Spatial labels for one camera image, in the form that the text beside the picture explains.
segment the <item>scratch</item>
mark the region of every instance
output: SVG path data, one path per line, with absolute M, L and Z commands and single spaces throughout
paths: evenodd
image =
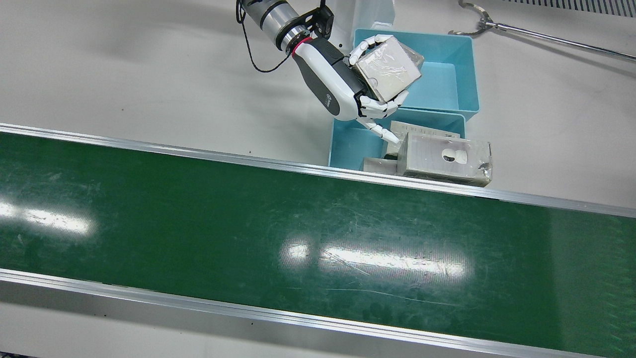
M 340 262 L 341 264 L 343 264 L 343 265 L 345 265 L 345 266 L 347 266 L 347 267 L 350 267 L 350 268 L 352 268 L 352 269 L 354 269 L 354 270 L 356 270 L 356 271 L 359 271 L 359 272 L 361 272 L 363 275 L 371 276 L 371 274 L 370 274 L 370 273 L 368 273 L 368 272 L 366 272 L 366 271 L 363 271 L 363 270 L 361 270 L 361 269 L 359 269 L 359 268 L 357 268 L 357 267 L 355 267 L 355 266 L 352 266 L 352 265 L 351 265 L 351 264 L 349 264 L 346 260 L 343 260 L 343 259 L 339 258 L 338 256 L 336 256 L 336 255 L 332 254 L 331 252 L 328 252 L 327 250 L 324 250 L 324 249 L 323 249 L 323 250 L 321 250 L 321 251 L 322 251 L 322 252 L 324 252 L 325 254 L 327 254 L 330 258 L 332 258 L 332 259 L 334 259 L 334 260 L 336 260 L 336 261 Z
M 363 289 L 325 289 L 327 291 L 351 291 L 351 292 L 370 292 L 370 293 L 374 293 L 374 294 L 381 294 L 381 295 L 385 295 L 385 296 L 391 296 L 391 297 L 397 297 L 397 298 L 401 298 L 401 299 L 407 299 L 409 301 L 415 301 L 415 302 L 422 302 L 422 303 L 431 303 L 431 304 L 440 304 L 443 306 L 453 306 L 453 307 L 461 307 L 458 304 L 453 304 L 453 303 L 444 303 L 444 302 L 434 302 L 434 301 L 424 301 L 421 299 L 415 299 L 415 298 L 408 298 L 408 297 L 404 297 L 404 296 L 398 296 L 396 294 L 388 294 L 386 292 L 380 292 L 380 291 L 374 291 L 374 290 L 363 290 Z

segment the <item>plastic-wrapped box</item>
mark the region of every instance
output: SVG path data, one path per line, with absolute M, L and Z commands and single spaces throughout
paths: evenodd
M 408 132 L 397 156 L 397 174 L 485 187 L 492 180 L 490 143 Z
M 388 102 L 422 76 L 418 65 L 423 62 L 422 55 L 391 37 L 362 56 L 354 69 L 379 100 Z
M 392 159 L 364 158 L 361 171 L 395 175 L 398 171 L 398 161 Z
M 386 159 L 397 159 L 399 148 L 402 146 L 402 142 L 404 141 L 404 137 L 406 137 L 407 132 L 415 132 L 419 134 L 430 134 L 432 136 L 442 136 L 442 137 L 453 137 L 459 138 L 459 133 L 453 133 L 448 131 L 442 131 L 441 129 L 433 129 L 424 127 L 422 125 L 415 125 L 410 123 L 399 122 L 397 120 L 391 121 L 391 132 L 396 135 L 399 139 L 399 143 L 389 143 L 384 141 L 384 146 L 382 147 L 382 157 Z

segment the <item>metal frame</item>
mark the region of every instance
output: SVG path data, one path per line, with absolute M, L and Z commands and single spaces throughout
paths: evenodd
M 516 192 L 507 192 L 503 190 L 470 187 L 467 185 L 452 183 L 434 182 L 431 180 L 420 180 L 377 173 L 367 173 L 349 169 L 329 168 L 313 164 L 278 161 L 275 159 L 264 159 L 249 157 L 246 155 L 228 154 L 222 152 L 212 152 L 209 150 L 199 150 L 155 143 L 146 143 L 142 141 L 92 136 L 89 134 L 78 134 L 15 124 L 0 123 L 0 132 L 23 134 L 26 136 L 71 141 L 91 145 L 100 145 L 103 147 L 131 149 L 142 152 L 152 152 L 159 154 L 176 155 L 179 157 L 205 159 L 208 161 L 240 164 L 256 168 L 290 171 L 294 173 L 325 176 L 329 178 L 339 178 L 345 180 L 355 180 L 358 182 L 390 185 L 417 190 L 444 192 L 448 194 L 457 194 L 463 196 L 485 197 L 488 199 L 497 199 L 512 203 L 546 206 L 550 208 L 567 210 L 588 211 L 592 213 L 636 218 L 636 210 L 631 208 L 621 208 L 617 206 L 586 203 L 584 201 L 575 201 L 568 199 L 559 199 L 555 197 L 538 196 L 533 194 L 522 194 Z
M 327 168 L 323 166 L 276 161 L 271 159 L 261 159 L 244 155 L 210 152 L 206 150 L 172 147 L 140 141 L 119 140 L 101 136 L 76 134 L 49 129 L 38 129 L 22 125 L 0 124 L 0 132 L 22 134 L 27 136 L 49 138 L 53 140 L 64 140 L 91 145 L 100 145 L 104 147 L 123 148 L 130 150 L 139 150 L 143 152 L 153 152 L 159 154 L 176 155 L 181 157 L 205 159 L 209 161 L 218 161 L 257 168 L 290 171 L 295 173 L 318 175 L 330 178 L 356 180 L 366 183 L 392 185 L 417 190 L 429 190 L 434 192 L 445 192 L 463 196 L 485 197 L 515 203 L 550 206 L 554 208 L 563 208 L 570 210 L 590 211 L 595 213 L 604 213 L 625 217 L 636 217 L 636 210 L 628 208 L 617 208 L 599 204 L 583 203 L 579 201 L 555 199 L 551 197 L 535 196 L 530 194 L 518 194 L 499 190 L 468 187 L 465 185 L 432 182 L 427 180 L 416 180 L 401 177 L 397 178 L 395 176 L 389 175 L 365 173 L 347 169 Z M 241 304 L 222 303 L 219 301 L 176 296 L 149 290 L 135 289 L 130 287 L 118 287 L 113 285 L 105 285 L 103 283 L 72 280 L 68 278 L 59 278 L 55 276 L 39 275 L 35 273 L 26 273 L 8 269 L 0 269 L 0 282 L 17 283 L 20 287 L 32 286 L 51 289 L 55 291 L 66 291 L 77 294 L 95 295 L 99 297 L 106 297 L 108 299 L 114 299 L 116 302 L 119 303 L 133 301 L 138 303 L 163 306 L 167 308 L 206 312 L 212 314 L 214 317 L 219 317 L 219 319 L 221 319 L 221 317 L 224 317 L 226 320 L 229 319 L 231 322 L 234 323 L 236 323 L 237 320 L 249 319 L 258 320 L 261 322 L 268 322 L 270 325 L 274 325 L 274 327 L 279 328 L 293 326 L 298 330 L 302 330 L 303 334 L 348 334 L 351 339 L 360 339 L 360 337 L 372 340 L 380 339 L 382 340 L 381 344 L 393 345 L 392 347 L 395 347 L 395 345 L 412 345 L 413 343 L 415 343 L 418 345 L 418 349 L 421 349 L 422 351 L 435 349 L 438 353 L 444 354 L 445 356 L 449 355 L 458 358 L 470 358 L 475 356 L 484 357 L 489 355 L 496 355 L 497 357 L 516 358 L 593 357 L 591 355 L 576 354 L 545 348 L 528 347 L 510 343 L 500 343 L 496 341 L 478 340 L 473 338 L 450 336 L 447 334 L 381 326 L 377 324 L 367 324 L 363 322 L 354 322 L 351 320 L 333 319 L 329 317 L 306 315 L 302 313 L 244 306 Z
M 207 299 L 176 296 L 149 290 L 119 287 L 97 282 L 73 280 L 35 273 L 26 273 L 9 269 L 0 269 L 0 282 L 17 283 L 24 286 L 35 286 L 46 289 L 89 294 L 99 297 L 112 298 L 119 301 L 133 301 L 137 303 L 153 304 L 169 308 L 179 308 L 211 313 L 216 317 L 230 320 L 256 320 L 268 322 L 274 327 L 294 326 L 303 330 L 303 334 L 349 334 L 357 338 L 381 339 L 384 344 L 401 345 L 416 343 L 421 349 L 436 348 L 438 352 L 450 354 L 456 358 L 470 358 L 473 356 L 496 355 L 510 358 L 592 358 L 593 355 L 564 352 L 546 348 L 529 347 L 496 341 L 478 340 L 451 336 L 448 334 L 431 333 L 381 326 L 351 320 L 333 319 L 315 315 L 306 315 L 288 311 L 271 310 L 245 306 L 242 304 L 224 303 Z

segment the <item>blue plastic bin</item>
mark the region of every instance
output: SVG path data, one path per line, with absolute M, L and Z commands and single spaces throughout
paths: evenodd
M 409 87 L 403 107 L 459 113 L 479 112 L 473 39 L 468 36 L 358 29 L 354 46 L 376 34 L 394 35 L 424 56 L 422 77 Z
M 376 123 L 388 129 L 392 120 L 459 133 L 462 138 L 465 138 L 466 118 L 456 113 L 414 110 L 402 107 L 388 118 L 376 120 Z M 382 138 L 364 128 L 358 121 L 343 122 L 334 119 L 329 166 L 358 170 L 365 157 L 381 157 L 383 142 Z

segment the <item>conveyor belt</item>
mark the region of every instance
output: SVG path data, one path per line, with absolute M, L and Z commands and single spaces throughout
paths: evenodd
M 636 219 L 0 133 L 0 268 L 634 357 Z

